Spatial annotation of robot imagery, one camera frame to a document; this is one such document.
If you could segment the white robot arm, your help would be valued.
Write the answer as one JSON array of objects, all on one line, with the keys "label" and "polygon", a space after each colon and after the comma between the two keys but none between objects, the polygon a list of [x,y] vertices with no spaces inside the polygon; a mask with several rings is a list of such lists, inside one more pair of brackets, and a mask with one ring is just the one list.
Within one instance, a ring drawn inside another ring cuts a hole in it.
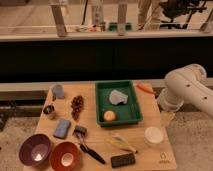
[{"label": "white robot arm", "polygon": [[170,124],[185,101],[213,118],[213,90],[203,84],[206,79],[207,72],[199,64],[190,64],[166,74],[165,87],[157,98],[157,104],[162,109],[163,127]]}]

